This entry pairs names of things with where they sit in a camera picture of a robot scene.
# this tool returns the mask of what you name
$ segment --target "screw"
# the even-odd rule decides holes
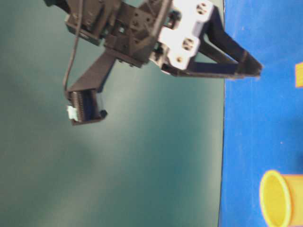
[[[207,13],[206,4],[204,2],[197,5],[197,12],[201,15]]]
[[[138,26],[138,21],[134,20],[134,21],[133,21],[133,25],[134,25],[134,26]]]
[[[191,40],[191,39],[186,38],[186,39],[183,41],[182,47],[183,47],[185,50],[190,51],[190,50],[193,48],[193,45],[194,45],[194,41]]]

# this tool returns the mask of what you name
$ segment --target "blue table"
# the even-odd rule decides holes
[[[263,65],[260,79],[226,81],[219,226],[266,226],[259,182],[269,169],[303,173],[303,1],[226,0],[226,31]]]

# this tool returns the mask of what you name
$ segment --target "black plastic part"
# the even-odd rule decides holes
[[[116,57],[105,51],[91,67],[67,90],[68,93],[83,90],[102,92]]]
[[[172,0],[146,0],[135,8],[122,3],[104,46],[119,60],[136,67],[148,63],[171,4]]]
[[[204,40],[201,41],[199,52],[217,63],[237,63],[233,59],[229,58],[225,53],[214,48]]]
[[[47,6],[56,5],[59,8],[63,9],[66,13],[70,13],[70,7],[68,6],[66,0],[44,0]]]
[[[77,15],[79,12],[79,0],[67,0],[71,9],[66,21],[68,30],[75,34],[77,27]],[[104,32],[110,30],[116,22],[122,0],[86,0],[84,1],[83,23],[80,37],[86,41],[100,45],[100,39]]]

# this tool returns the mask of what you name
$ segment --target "white mounting plate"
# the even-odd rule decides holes
[[[163,27],[158,41],[168,48],[163,58],[167,57],[173,67],[185,70],[199,50],[199,36],[214,5],[209,0],[173,0],[172,8],[180,12],[181,20],[173,29]]]

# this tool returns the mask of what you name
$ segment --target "yellow object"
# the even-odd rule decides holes
[[[303,226],[303,175],[266,172],[260,185],[260,203],[270,227]]]
[[[303,87],[303,63],[295,65],[295,86]]]

